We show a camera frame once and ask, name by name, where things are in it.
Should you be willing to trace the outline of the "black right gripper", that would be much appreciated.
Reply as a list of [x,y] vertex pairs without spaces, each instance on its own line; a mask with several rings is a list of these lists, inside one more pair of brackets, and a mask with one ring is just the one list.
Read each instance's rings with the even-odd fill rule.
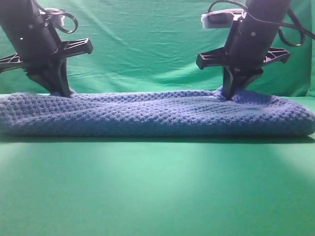
[[[64,16],[78,27],[78,21],[72,14],[65,11]],[[75,31],[55,25],[45,8],[35,0],[2,0],[0,27],[15,50],[14,54],[1,58],[1,72],[28,68],[27,77],[30,80],[50,93],[70,97],[66,58],[91,54],[91,41],[88,38],[61,41],[57,30],[68,34]],[[53,63],[52,68],[32,68],[50,63]]]

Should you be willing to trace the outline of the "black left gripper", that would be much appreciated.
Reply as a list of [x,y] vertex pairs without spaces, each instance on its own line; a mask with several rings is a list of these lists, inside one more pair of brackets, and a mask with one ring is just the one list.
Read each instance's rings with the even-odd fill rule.
[[197,55],[200,69],[224,66],[222,94],[226,100],[258,79],[263,74],[261,67],[285,63],[290,57],[286,49],[271,46],[289,5],[288,0],[248,0],[244,15],[229,27],[225,45]]

